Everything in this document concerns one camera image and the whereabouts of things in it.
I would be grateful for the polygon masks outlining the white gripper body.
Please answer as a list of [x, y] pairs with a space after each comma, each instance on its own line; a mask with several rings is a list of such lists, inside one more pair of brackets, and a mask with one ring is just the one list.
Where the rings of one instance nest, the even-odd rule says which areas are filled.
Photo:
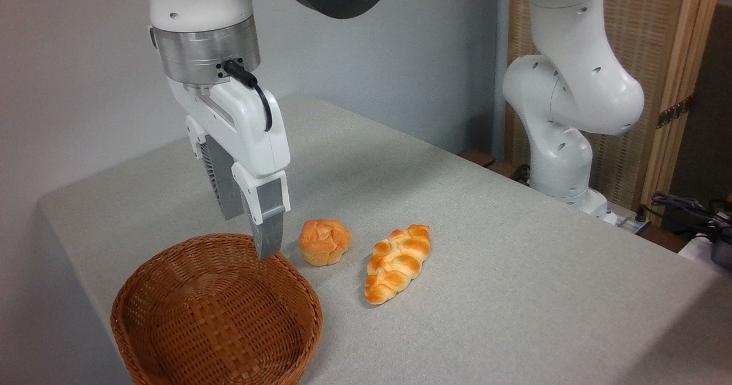
[[200, 145], [209, 136], [256, 178], [271, 176], [291, 162], [280, 107], [268, 90], [264, 93], [272, 126], [266, 130], [268, 119], [259, 94], [232, 78], [213, 85], [208, 96], [196, 95], [173, 80], [168, 85], [188, 112], [186, 128], [197, 159], [203, 158]]

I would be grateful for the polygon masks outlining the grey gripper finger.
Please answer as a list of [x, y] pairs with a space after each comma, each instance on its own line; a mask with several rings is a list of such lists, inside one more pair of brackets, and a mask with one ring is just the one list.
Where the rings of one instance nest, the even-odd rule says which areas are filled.
[[206, 174], [223, 218], [230, 220], [245, 213], [241, 191], [233, 177], [233, 157], [191, 116], [186, 131], [196, 159], [203, 161]]
[[233, 177], [244, 198], [259, 260], [266, 260], [283, 246], [284, 215], [291, 210], [286, 173], [256, 178], [241, 164], [233, 164]]

